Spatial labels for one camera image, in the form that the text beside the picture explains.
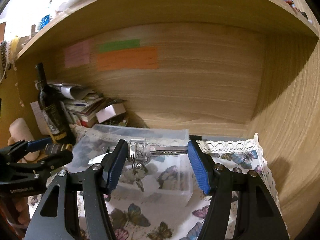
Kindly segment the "person's left hand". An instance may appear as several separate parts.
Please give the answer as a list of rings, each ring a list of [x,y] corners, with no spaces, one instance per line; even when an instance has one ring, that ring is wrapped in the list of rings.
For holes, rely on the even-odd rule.
[[[14,225],[22,226],[26,228],[30,222],[28,198],[13,198],[9,200],[8,207],[9,222]]]

